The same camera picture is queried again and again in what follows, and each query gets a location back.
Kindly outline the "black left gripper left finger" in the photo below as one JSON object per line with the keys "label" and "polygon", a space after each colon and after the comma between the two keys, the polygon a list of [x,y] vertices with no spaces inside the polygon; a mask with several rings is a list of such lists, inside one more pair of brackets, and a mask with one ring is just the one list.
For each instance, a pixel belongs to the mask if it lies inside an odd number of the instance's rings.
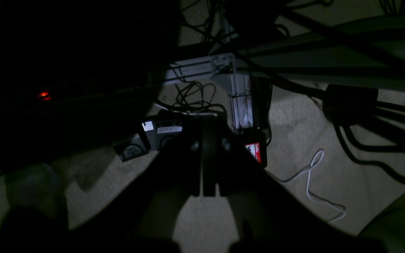
{"label": "black left gripper left finger", "polygon": [[148,168],[94,217],[69,229],[64,185],[48,164],[5,177],[10,210],[0,223],[0,253],[106,253],[165,244],[191,196],[200,194],[200,151],[210,116],[183,117]]}

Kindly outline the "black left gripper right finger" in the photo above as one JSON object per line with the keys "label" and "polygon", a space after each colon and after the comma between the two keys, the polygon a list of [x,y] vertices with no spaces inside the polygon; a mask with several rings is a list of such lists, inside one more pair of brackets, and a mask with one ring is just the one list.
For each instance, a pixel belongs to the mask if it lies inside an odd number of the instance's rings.
{"label": "black left gripper right finger", "polygon": [[235,253],[386,253],[376,239],[350,236],[289,193],[217,116],[208,117],[208,195],[226,197],[240,241]]}

